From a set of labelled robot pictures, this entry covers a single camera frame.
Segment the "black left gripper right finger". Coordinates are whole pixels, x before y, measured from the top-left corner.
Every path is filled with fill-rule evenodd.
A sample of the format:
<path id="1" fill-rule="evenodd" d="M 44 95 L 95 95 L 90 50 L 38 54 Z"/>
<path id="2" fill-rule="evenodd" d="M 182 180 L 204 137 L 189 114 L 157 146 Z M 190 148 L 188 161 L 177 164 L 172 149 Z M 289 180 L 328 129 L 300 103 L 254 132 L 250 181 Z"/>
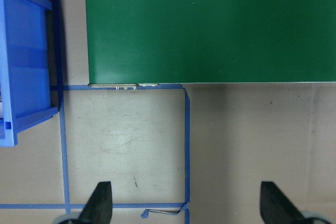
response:
<path id="1" fill-rule="evenodd" d="M 261 182 L 260 215 L 264 223 L 309 223 L 274 182 Z"/>

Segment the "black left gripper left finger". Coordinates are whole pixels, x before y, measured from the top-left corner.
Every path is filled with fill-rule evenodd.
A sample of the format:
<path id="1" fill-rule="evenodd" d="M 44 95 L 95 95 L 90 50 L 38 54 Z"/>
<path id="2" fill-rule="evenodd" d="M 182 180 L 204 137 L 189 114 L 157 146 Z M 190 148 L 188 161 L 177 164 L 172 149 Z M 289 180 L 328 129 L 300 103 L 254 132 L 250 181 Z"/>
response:
<path id="1" fill-rule="evenodd" d="M 80 223 L 110 223 L 112 219 L 111 182 L 99 182 L 80 213 Z"/>

